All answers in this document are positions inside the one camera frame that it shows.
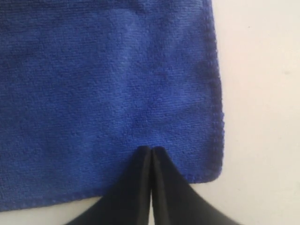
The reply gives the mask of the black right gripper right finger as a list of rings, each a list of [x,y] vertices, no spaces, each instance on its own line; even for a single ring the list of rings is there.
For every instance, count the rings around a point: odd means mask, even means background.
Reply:
[[[199,196],[163,147],[152,150],[151,189],[156,225],[235,225]]]

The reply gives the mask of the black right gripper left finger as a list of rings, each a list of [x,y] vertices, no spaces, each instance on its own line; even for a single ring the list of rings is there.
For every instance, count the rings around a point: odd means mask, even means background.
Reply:
[[[151,149],[140,146],[118,181],[69,225],[147,225],[150,212]]]

